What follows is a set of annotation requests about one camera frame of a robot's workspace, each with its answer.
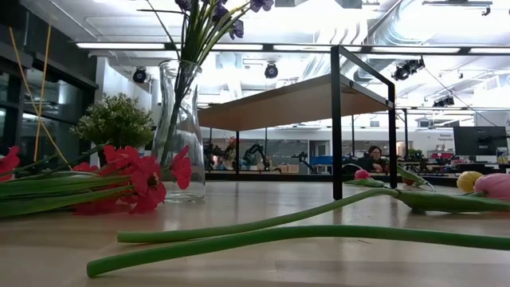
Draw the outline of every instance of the desk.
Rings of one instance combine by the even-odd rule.
[[[3,287],[508,287],[510,252],[357,238],[306,238],[142,265],[88,279],[88,261],[146,246],[117,230],[175,230],[252,222],[330,202],[330,183],[207,183],[205,202],[152,214],[40,214],[0,222]],[[344,188],[346,195],[365,190]],[[438,192],[454,189],[437,187]],[[410,213],[380,196],[291,225],[399,226],[510,236],[506,214]]]

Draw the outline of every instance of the clear glass vase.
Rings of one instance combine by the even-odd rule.
[[[162,166],[162,181],[167,189],[167,202],[194,201],[204,197],[206,178],[202,135],[198,124],[198,82],[202,70],[189,61],[169,60],[159,65],[161,118],[156,128],[152,155]],[[189,185],[172,172],[175,156],[188,147],[191,162]]]

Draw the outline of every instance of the woman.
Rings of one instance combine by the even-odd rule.
[[[368,154],[370,157],[362,159],[359,166],[361,166],[365,171],[384,172],[388,165],[386,160],[381,159],[381,149],[377,146],[371,146],[368,149]]]

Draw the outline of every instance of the yellow string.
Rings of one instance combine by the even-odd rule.
[[[45,85],[46,85],[46,68],[48,67],[48,53],[49,53],[49,40],[51,38],[51,25],[48,25],[48,37],[46,38],[46,52],[45,52],[45,63],[42,70],[42,86],[41,86],[41,99],[39,99],[39,115],[42,114],[42,100],[45,97]],[[37,133],[35,135],[35,151],[33,152],[33,161],[37,162],[37,152],[39,150],[39,135],[41,134],[42,118],[39,116],[37,121]]]
[[[10,34],[10,40],[13,42],[14,53],[16,54],[16,61],[18,61],[18,67],[22,74],[22,79],[23,79],[23,82],[25,83],[26,91],[28,92],[28,94],[30,96],[30,102],[32,103],[34,111],[37,113],[37,116],[39,117],[39,119],[41,119],[41,113],[37,110],[37,106],[36,106],[35,102],[33,101],[33,96],[30,91],[29,83],[26,80],[25,72],[23,71],[22,62],[19,57],[18,47],[16,46],[16,39],[14,39],[13,28],[11,26],[9,26],[9,34]],[[60,148],[58,148],[57,144],[51,137],[51,134],[49,133],[48,128],[46,128],[46,126],[43,122],[41,122],[41,126],[45,130],[46,135],[48,136],[48,139],[51,142],[51,144],[55,147],[55,149],[57,149],[58,155],[62,158],[62,160],[64,160],[65,163],[68,164],[69,169],[72,170],[71,166],[69,165],[69,162],[65,159],[64,155],[62,155]]]

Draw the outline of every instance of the pink tulip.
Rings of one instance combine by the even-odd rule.
[[[484,175],[475,182],[475,191],[485,191],[491,199],[510,201],[510,175]]]
[[[354,179],[369,179],[370,174],[365,170],[358,170],[354,173]]]

